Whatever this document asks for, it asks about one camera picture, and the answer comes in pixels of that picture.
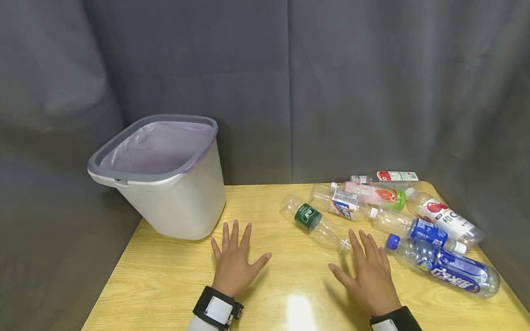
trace bottle pile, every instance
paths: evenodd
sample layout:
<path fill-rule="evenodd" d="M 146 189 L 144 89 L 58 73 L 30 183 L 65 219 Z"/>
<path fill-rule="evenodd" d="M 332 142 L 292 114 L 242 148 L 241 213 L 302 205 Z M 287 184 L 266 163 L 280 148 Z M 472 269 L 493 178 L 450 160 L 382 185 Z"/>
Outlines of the bottle pile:
<path fill-rule="evenodd" d="M 418 192 L 420 183 L 413 172 L 353 175 L 349 182 L 315 184 L 308 203 L 287 195 L 280 214 L 341 252 L 351 249 L 348 238 L 319 211 L 354 221 L 368 218 L 374 228 L 390 233 L 386 247 L 399 260 L 478 296 L 495 295 L 500 284 L 497 271 L 463 256 L 483 233 L 446 204 Z M 418 217 L 402 212 L 405 205 Z"/>

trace finger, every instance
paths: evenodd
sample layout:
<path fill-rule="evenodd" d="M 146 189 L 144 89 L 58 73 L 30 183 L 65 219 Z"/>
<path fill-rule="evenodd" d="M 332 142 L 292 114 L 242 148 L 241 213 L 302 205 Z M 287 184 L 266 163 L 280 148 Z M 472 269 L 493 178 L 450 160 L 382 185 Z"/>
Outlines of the finger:
<path fill-rule="evenodd" d="M 230 245 L 229 247 L 237 248 L 237 241 L 239 240 L 239 222 L 234 220 L 232 225 L 232 235 L 230 236 Z"/>
<path fill-rule="evenodd" d="M 331 272 L 333 273 L 333 275 L 335 276 L 335 278 L 342 285 L 344 285 L 345 288 L 351 289 L 353 291 L 356 290 L 356 285 L 357 284 L 355 283 L 355 280 L 352 279 L 350 276 L 346 275 L 346 273 L 340 267 L 338 267 L 337 265 L 335 265 L 333 263 L 330 263 L 329 264 L 329 268 L 330 268 Z"/>
<path fill-rule="evenodd" d="M 370 243 L 370 239 L 368 239 L 364 231 L 359 230 L 359 238 L 361 238 L 361 242 L 363 242 L 363 246 L 365 248 L 366 260 L 370 263 L 377 262 L 374 247 Z"/>
<path fill-rule="evenodd" d="M 245 232 L 243 233 L 243 237 L 241 237 L 241 243 L 239 245 L 240 249 L 242 249 L 244 252 L 249 251 L 251 232 L 252 232 L 252 223 L 248 223 L 246 225 Z"/>
<path fill-rule="evenodd" d="M 362 268 L 363 265 L 366 264 L 366 257 L 364 256 L 363 248 L 352 229 L 348 230 L 348 235 L 350 236 L 351 249 L 354 252 L 354 268 L 357 273 L 359 272 L 359 268 Z"/>
<path fill-rule="evenodd" d="M 228 232 L 228 223 L 223 223 L 223 252 L 226 252 L 230 244 L 230 233 Z"/>
<path fill-rule="evenodd" d="M 370 244 L 372 245 L 372 247 L 374 249 L 375 257 L 376 257 L 377 262 L 380 265 L 383 265 L 383 260 L 381 260 L 381 254 L 379 253 L 379 248 L 377 247 L 377 244 L 375 243 L 374 236 L 372 236 L 372 234 L 369 234 L 368 235 L 368 239 L 370 240 Z"/>
<path fill-rule="evenodd" d="M 211 247 L 214 250 L 215 260 L 218 260 L 221 257 L 221 250 L 219 249 L 219 246 L 217 245 L 217 242 L 215 241 L 214 237 L 212 237 L 210 241 L 211 241 Z"/>
<path fill-rule="evenodd" d="M 252 278 L 256 277 L 260 273 L 261 269 L 263 269 L 267 262 L 269 262 L 271 257 L 272 253 L 263 254 L 256 262 L 254 262 L 253 265 L 250 266 L 250 270 L 253 274 Z"/>
<path fill-rule="evenodd" d="M 388 261 L 388 256 L 386 256 L 385 248 L 379 247 L 379 253 L 381 255 L 381 260 L 383 261 L 383 267 L 390 274 L 390 262 Z"/>

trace wooden table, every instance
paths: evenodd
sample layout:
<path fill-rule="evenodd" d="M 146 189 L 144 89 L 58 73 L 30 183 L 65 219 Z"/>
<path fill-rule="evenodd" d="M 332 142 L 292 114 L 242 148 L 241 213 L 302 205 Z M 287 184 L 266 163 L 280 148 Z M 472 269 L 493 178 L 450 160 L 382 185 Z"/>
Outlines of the wooden table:
<path fill-rule="evenodd" d="M 350 300 L 328 263 L 348 266 L 337 253 L 278 213 L 287 193 L 308 199 L 311 184 L 227 186 L 225 210 L 212 235 L 220 243 L 222 224 L 252 222 L 250 260 L 272 252 L 244 297 L 243 316 L 231 330 L 370 330 L 369 316 Z M 423 183 L 421 191 L 438 196 Z M 348 227 L 371 232 L 379 245 L 387 234 L 368 220 L 352 222 L 330 213 L 347 235 Z M 467 254 L 491 264 L 479 248 Z M 503 281 L 491 299 L 472 297 L 428 276 L 420 276 L 390 258 L 398 295 L 424 331 L 529 330 L 530 314 Z M 177 240 L 157 234 L 144 220 L 125 249 L 83 331 L 185 330 L 192 309 L 214 275 L 210 240 Z"/>

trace bottle label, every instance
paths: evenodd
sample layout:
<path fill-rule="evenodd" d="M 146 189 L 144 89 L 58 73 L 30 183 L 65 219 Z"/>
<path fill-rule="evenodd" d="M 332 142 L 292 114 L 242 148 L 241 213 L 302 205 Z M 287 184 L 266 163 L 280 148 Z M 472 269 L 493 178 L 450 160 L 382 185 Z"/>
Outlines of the bottle label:
<path fill-rule="evenodd" d="M 418 210 L 418 214 L 447 231 L 449 236 L 454 239 L 459 239 L 475 227 L 436 198 L 427 200 Z"/>
<path fill-rule="evenodd" d="M 418 218 L 409 231 L 409 237 L 425 240 L 441 248 L 444 247 L 448 234 L 439 227 Z"/>
<path fill-rule="evenodd" d="M 354 213 L 359 209 L 359 195 L 342 190 L 335 190 L 331 198 L 330 211 L 353 219 Z"/>
<path fill-rule="evenodd" d="M 482 263 L 451 254 L 444 249 L 440 249 L 434 262 L 421 261 L 417 266 L 434 277 L 472 293 L 480 292 L 480 286 L 474 278 L 488 277 L 487 268 Z"/>
<path fill-rule="evenodd" d="M 408 171 L 378 171 L 377 178 L 382 182 L 416 182 L 416 173 Z"/>
<path fill-rule="evenodd" d="M 303 224 L 308 230 L 311 230 L 311 225 L 322 217 L 319 211 L 304 203 L 295 214 L 295 220 Z"/>
<path fill-rule="evenodd" d="M 405 207 L 405 192 L 401 190 L 388 190 L 380 187 L 346 182 L 346 192 L 358 194 L 359 198 L 366 203 L 381 205 L 388 203 L 392 208 L 402 210 Z"/>

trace green label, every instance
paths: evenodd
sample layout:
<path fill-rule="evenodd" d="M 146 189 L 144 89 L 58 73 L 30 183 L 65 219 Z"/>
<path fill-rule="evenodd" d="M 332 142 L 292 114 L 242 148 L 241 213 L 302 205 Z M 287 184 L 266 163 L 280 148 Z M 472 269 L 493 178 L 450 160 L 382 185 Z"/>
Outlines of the green label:
<path fill-rule="evenodd" d="M 320 214 L 320 212 L 316 211 L 307 203 L 304 203 L 300 208 L 298 208 L 298 211 L 295 215 L 295 220 L 302 223 L 308 230 L 311 230 L 311 225 L 313 225 L 313 223 L 316 220 L 319 220 L 321 217 L 322 214 Z"/>
<path fill-rule="evenodd" d="M 402 210 L 405 207 L 405 202 L 407 201 L 407 196 L 405 192 L 401 190 L 395 190 L 397 193 L 396 203 L 392 205 L 392 208 L 397 210 Z"/>

